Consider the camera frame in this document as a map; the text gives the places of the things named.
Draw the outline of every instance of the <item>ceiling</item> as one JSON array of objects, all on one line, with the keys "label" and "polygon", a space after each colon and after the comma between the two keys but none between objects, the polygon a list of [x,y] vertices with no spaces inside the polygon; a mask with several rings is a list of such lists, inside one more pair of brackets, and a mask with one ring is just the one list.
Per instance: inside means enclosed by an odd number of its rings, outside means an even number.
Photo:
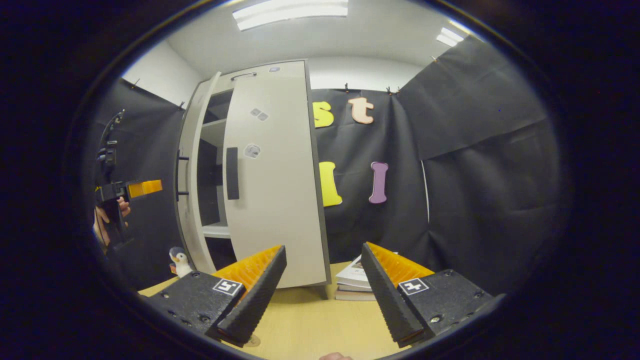
[{"label": "ceiling", "polygon": [[206,77],[272,61],[325,56],[364,56],[424,67],[449,48],[436,41],[448,18],[409,0],[349,0],[346,18],[293,19],[240,32],[232,12],[260,2],[221,5],[167,41]]}]

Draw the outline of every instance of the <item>wooden table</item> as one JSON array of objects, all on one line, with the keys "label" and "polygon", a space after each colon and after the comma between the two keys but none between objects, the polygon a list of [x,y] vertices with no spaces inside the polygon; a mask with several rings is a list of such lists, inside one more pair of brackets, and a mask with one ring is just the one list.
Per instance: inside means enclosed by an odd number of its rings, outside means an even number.
[{"label": "wooden table", "polygon": [[[335,274],[348,264],[331,265],[331,285],[276,290],[253,333],[260,343],[239,349],[271,360],[316,360],[331,352],[369,360],[399,352],[378,303],[334,299]],[[176,280],[140,294],[154,295]]]}]

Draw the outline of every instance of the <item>book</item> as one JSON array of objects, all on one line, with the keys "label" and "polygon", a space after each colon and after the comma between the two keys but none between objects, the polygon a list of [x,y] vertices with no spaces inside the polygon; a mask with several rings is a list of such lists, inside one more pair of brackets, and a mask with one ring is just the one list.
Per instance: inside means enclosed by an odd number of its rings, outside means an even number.
[{"label": "book", "polygon": [[362,262],[360,261],[361,257],[362,255],[359,255],[335,276],[337,283],[371,289],[369,281],[367,280],[367,275],[364,273],[364,269],[362,268]]},{"label": "book", "polygon": [[347,284],[341,284],[338,282],[338,290],[342,291],[362,291],[362,292],[371,292],[371,288],[365,288],[364,286],[353,286]]},{"label": "book", "polygon": [[376,297],[372,292],[336,290],[335,300],[373,301]]}]

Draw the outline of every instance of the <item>black curtain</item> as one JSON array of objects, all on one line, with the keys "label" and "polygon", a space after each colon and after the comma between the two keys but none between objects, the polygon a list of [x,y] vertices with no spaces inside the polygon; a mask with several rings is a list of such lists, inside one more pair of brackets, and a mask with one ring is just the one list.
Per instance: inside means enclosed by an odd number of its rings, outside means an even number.
[{"label": "black curtain", "polygon": [[552,116],[518,69],[467,37],[400,91],[429,195],[433,270],[515,289],[554,245],[562,171]]},{"label": "black curtain", "polygon": [[[374,105],[371,124],[355,122],[349,99],[365,97]],[[333,124],[316,128],[319,161],[333,171],[342,204],[324,208],[330,262],[350,261],[371,241],[423,263],[427,218],[422,169],[411,126],[396,95],[386,92],[312,90],[314,102],[331,105]],[[387,163],[387,201],[371,204],[371,163]]]},{"label": "black curtain", "polygon": [[[95,166],[98,142],[107,122],[125,109],[123,121],[109,137],[117,140],[117,166],[112,181],[162,180],[163,190],[131,200],[131,214],[125,218],[133,241],[119,253],[120,268],[137,290],[173,276],[169,249],[182,246],[175,208],[175,165],[184,110],[126,81],[117,81],[102,97],[90,120],[91,128],[84,157],[85,166]],[[84,175],[93,193],[93,173]],[[93,199],[87,199],[93,209]],[[87,214],[93,223],[93,212]]]}]

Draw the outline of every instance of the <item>stuffed penguin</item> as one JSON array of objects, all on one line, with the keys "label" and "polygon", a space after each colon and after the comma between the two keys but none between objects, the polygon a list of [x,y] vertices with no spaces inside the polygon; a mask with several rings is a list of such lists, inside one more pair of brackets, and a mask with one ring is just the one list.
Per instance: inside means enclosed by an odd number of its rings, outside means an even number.
[{"label": "stuffed penguin", "polygon": [[172,247],[169,250],[169,256],[175,263],[175,273],[178,277],[183,277],[193,271],[191,266],[189,266],[189,259],[187,259],[187,254],[185,254],[183,248]]}]

